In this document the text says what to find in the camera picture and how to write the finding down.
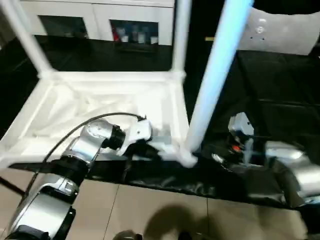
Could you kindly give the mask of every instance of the white tubular frame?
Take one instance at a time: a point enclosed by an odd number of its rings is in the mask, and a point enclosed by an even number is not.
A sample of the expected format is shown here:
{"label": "white tubular frame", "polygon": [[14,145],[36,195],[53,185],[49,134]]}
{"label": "white tubular frame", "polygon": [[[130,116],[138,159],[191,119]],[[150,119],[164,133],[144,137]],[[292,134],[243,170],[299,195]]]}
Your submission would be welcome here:
{"label": "white tubular frame", "polygon": [[[178,84],[179,87],[178,85],[172,85],[171,88],[173,91],[175,88],[179,88],[177,89],[177,92],[182,92],[181,83],[185,77],[184,67],[186,61],[192,0],[177,1],[177,15],[171,71],[167,73],[155,72],[152,74],[157,77],[168,75],[167,79],[169,80],[176,78],[178,81],[172,80],[171,82],[179,82],[180,85]],[[188,129],[188,132],[185,131],[185,134],[183,134],[183,130],[181,131],[180,135],[182,136],[182,141],[180,144],[181,147],[187,150],[189,153],[199,148],[205,136],[235,56],[236,49],[253,1],[254,0],[225,0],[215,36],[215,41],[208,59],[206,71],[197,97],[189,129],[183,97],[181,94],[178,94],[176,99],[172,100],[173,104],[176,104],[176,106],[173,107],[174,112],[179,112],[181,113],[181,116],[185,116],[183,119],[175,119],[175,122],[176,124],[180,125],[181,130]],[[0,6],[3,8],[4,14],[9,20],[35,68],[37,69],[40,78],[42,78],[42,76],[48,77],[52,75],[52,77],[55,79],[57,76],[59,77],[59,75],[67,75],[67,72],[58,72],[52,68],[36,39],[28,31],[28,26],[25,23],[26,15],[22,9],[22,6],[20,5],[20,2],[18,0],[0,0]],[[99,74],[101,73],[90,73],[90,76],[94,77]],[[129,74],[129,72],[104,73],[105,76],[109,74],[122,74],[123,77],[125,77],[127,74]],[[149,79],[148,76],[149,74],[145,73],[146,79]]]}
{"label": "white tubular frame", "polygon": [[185,140],[185,147],[191,152],[196,151],[204,139],[253,3],[253,0],[224,3]]}

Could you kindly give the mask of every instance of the white cabinet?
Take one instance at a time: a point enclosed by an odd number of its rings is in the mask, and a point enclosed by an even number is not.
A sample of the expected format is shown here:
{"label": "white cabinet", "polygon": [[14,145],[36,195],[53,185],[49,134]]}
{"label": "white cabinet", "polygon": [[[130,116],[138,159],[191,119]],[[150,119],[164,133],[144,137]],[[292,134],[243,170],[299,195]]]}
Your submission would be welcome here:
{"label": "white cabinet", "polygon": [[113,41],[110,20],[122,20],[157,23],[159,44],[172,44],[173,8],[94,4],[93,9],[102,40]]}
{"label": "white cabinet", "polygon": [[160,45],[172,44],[174,0],[77,1],[21,0],[29,18],[26,27],[34,35],[71,37],[81,32],[89,39],[113,41],[112,21],[122,21],[124,25],[128,22],[140,24],[140,29],[144,24],[152,23],[152,26],[156,26],[156,41]]}
{"label": "white cabinet", "polygon": [[88,38],[100,39],[93,6],[90,3],[54,2],[54,1],[21,1],[22,7],[30,21],[34,35],[47,35],[41,21],[42,16],[82,18]]}

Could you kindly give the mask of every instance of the white metal frame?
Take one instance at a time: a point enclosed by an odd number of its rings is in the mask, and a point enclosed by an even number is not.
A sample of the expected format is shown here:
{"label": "white metal frame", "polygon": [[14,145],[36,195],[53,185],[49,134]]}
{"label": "white metal frame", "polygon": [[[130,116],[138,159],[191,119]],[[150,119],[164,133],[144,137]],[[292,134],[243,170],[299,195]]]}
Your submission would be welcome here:
{"label": "white metal frame", "polygon": [[[168,93],[168,104],[166,106],[169,108],[169,111],[164,109],[164,115],[162,117],[170,118],[168,123],[170,124],[171,131],[173,131],[171,135],[179,141],[180,148],[176,152],[176,154],[180,155],[178,159],[186,167],[193,166],[195,162],[190,158],[190,153],[200,146],[204,138],[236,53],[237,45],[246,24],[253,0],[225,1],[189,129],[182,83],[185,78],[184,66],[192,0],[178,1],[175,41],[173,46],[173,64],[172,69],[168,72],[56,71],[52,69],[42,49],[28,32],[28,27],[24,25],[24,14],[21,12],[22,8],[17,7],[19,4],[15,1],[17,0],[1,0],[0,3],[17,37],[35,65],[39,73],[40,81],[0,141],[0,168],[6,167],[14,162],[34,162],[42,160],[43,156],[39,159],[35,159],[34,156],[32,159],[27,159],[25,156],[18,158],[19,156],[17,155],[10,156],[10,154],[8,155],[6,153],[8,149],[10,149],[14,143],[21,140],[23,136],[33,133],[32,124],[34,120],[37,122],[35,118],[36,115],[42,114],[42,116],[47,116],[46,110],[55,107],[54,101],[51,102],[50,98],[54,86],[62,83],[64,88],[61,90],[73,94],[75,99],[78,99],[77,101],[82,103],[83,106],[87,103],[92,103],[99,107],[99,101],[91,97],[90,91],[86,92],[85,90],[88,90],[92,85],[92,81],[112,88],[114,79],[121,79],[133,85],[140,84],[142,87],[149,85],[154,89],[157,89],[160,84],[166,83],[163,89],[165,93]],[[61,98],[58,98],[57,101],[63,101],[63,98],[66,96],[68,96],[68,94],[61,95]],[[153,111],[154,116],[151,116],[151,118],[156,118],[159,109],[154,110],[154,107],[150,108],[151,109],[147,109],[146,111]],[[19,148],[23,148],[17,144],[14,147],[15,150],[18,149],[18,153],[20,153]]]}

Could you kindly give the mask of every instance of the black cable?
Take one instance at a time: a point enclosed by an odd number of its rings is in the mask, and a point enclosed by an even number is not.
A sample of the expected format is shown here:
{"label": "black cable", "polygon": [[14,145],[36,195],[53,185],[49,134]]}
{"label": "black cable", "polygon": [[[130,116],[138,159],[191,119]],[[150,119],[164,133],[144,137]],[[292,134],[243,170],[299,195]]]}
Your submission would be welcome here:
{"label": "black cable", "polygon": [[134,113],[128,113],[128,112],[111,112],[111,113],[104,113],[98,116],[94,116],[82,123],[80,123],[78,126],[74,127],[71,131],[69,131],[63,138],[61,138],[60,141],[57,142],[57,144],[48,152],[48,154],[44,157],[41,167],[38,169],[37,172],[34,173],[34,175],[32,176],[32,179],[30,180],[26,190],[25,190],[25,194],[24,197],[22,198],[21,202],[29,195],[30,189],[32,187],[32,185],[34,184],[38,174],[43,170],[45,164],[47,163],[48,159],[50,158],[50,156],[52,155],[52,153],[68,138],[70,137],[75,131],[77,131],[79,128],[83,127],[84,125],[100,119],[100,118],[104,118],[104,117],[110,117],[110,116],[116,116],[116,115],[125,115],[125,116],[132,116],[132,117],[136,117],[138,119],[138,121],[141,121],[143,119],[145,119],[142,116],[139,116],[137,114]]}
{"label": "black cable", "polygon": [[23,190],[21,190],[19,187],[12,184],[11,182],[9,182],[8,180],[4,179],[1,176],[0,176],[0,184],[10,189],[11,191],[15,192],[16,194],[19,194],[21,197],[25,195],[25,192]]}

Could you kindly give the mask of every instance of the white frame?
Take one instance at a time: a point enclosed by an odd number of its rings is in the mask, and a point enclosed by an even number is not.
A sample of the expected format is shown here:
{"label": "white frame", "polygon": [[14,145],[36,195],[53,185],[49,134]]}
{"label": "white frame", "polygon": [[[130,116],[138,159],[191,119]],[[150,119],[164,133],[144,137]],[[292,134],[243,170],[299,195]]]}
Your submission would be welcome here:
{"label": "white frame", "polygon": [[[28,27],[24,22],[24,14],[21,7],[17,7],[17,0],[1,0],[0,6],[4,14],[8,18],[12,28],[19,38],[22,46],[29,55],[31,61],[38,71],[40,78],[34,91],[29,96],[20,113],[12,122],[10,128],[0,141],[0,168],[7,167],[16,162],[27,162],[28,160],[20,156],[21,148],[18,146],[13,155],[8,155],[12,147],[12,143],[25,140],[26,132],[35,120],[35,117],[42,111],[45,116],[47,109],[51,104],[44,107],[46,102],[50,102],[47,98],[51,88],[55,83],[62,84],[64,88],[78,95],[79,104],[95,101],[90,96],[90,92],[83,94],[72,86],[72,82],[79,82],[81,76],[84,81],[92,86],[92,81],[101,81],[104,85],[108,82],[106,79],[114,79],[117,76],[124,82],[138,82],[139,84],[148,84],[154,82],[164,83],[164,90],[168,93],[166,105],[170,107],[171,112],[166,115],[172,129],[179,137],[179,145],[175,148],[176,160],[183,166],[192,167],[195,164],[191,153],[195,151],[201,144],[207,131],[211,116],[218,102],[221,90],[227,78],[230,66],[236,54],[237,46],[242,36],[243,29],[246,25],[247,18],[253,4],[253,0],[226,0],[219,20],[218,29],[215,36],[214,44],[211,48],[210,56],[201,83],[200,91],[196,100],[190,127],[188,129],[188,120],[186,107],[183,99],[182,83],[185,78],[184,66],[187,51],[188,32],[191,14],[192,0],[180,0],[177,8],[175,41],[173,46],[173,63],[172,69],[168,72],[58,72],[52,69],[41,47],[28,32]],[[157,112],[152,106],[148,106],[149,110]]]}
{"label": "white frame", "polygon": [[110,20],[124,20],[158,23],[159,44],[172,44],[173,8],[93,4],[93,11],[101,34],[101,40],[114,40]]}
{"label": "white frame", "polygon": [[81,17],[90,39],[100,39],[98,25],[90,3],[71,3],[53,1],[21,1],[21,5],[29,19],[31,33],[34,35],[47,35],[39,15]]}

